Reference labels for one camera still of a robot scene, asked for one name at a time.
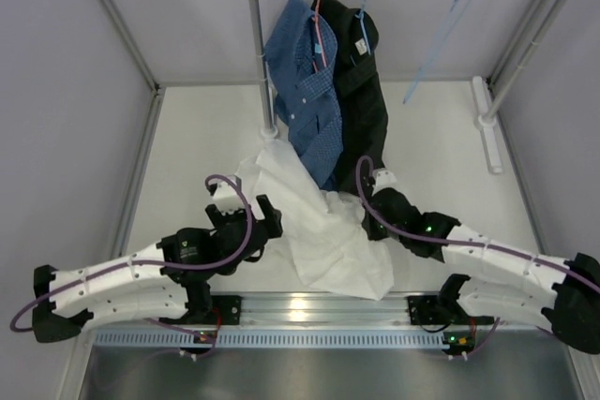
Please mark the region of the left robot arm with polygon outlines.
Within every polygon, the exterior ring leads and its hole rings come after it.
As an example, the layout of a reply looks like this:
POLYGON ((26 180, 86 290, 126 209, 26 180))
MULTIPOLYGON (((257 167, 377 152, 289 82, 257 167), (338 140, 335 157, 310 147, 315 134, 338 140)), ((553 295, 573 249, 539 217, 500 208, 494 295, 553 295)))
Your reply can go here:
POLYGON ((209 229, 183 228, 129 256, 78 270, 37 267, 36 340, 60 342, 139 319, 172 326, 216 322, 220 307, 211 295, 210 278, 234 274, 243 261, 259 261, 268 241, 283 233, 280 211, 265 195, 257 202, 262 218, 245 208, 223 214, 211 204, 205 209, 209 229))

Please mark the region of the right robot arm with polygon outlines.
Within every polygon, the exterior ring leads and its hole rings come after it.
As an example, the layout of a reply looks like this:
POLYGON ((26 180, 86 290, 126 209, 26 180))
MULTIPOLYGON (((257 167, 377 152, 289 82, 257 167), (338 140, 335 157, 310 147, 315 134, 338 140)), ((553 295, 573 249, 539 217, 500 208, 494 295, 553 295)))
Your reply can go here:
POLYGON ((363 198, 370 239, 390 238, 449 276, 436 310, 448 322, 494 317, 552 333, 565 345, 599 352, 599 262, 534 254, 491 240, 438 212, 420 212, 392 187, 363 198))

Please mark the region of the white shirt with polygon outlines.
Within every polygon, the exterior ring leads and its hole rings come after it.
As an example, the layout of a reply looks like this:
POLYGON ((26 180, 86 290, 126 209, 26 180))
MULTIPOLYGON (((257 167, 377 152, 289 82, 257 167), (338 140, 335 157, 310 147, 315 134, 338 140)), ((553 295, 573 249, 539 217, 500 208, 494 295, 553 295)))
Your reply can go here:
POLYGON ((269 141, 235 173, 257 204, 264 194, 281 212, 282 236, 266 249, 283 257, 307 288, 379 301, 394 286, 390 251, 362 228, 360 200, 322 191, 286 141, 269 141))

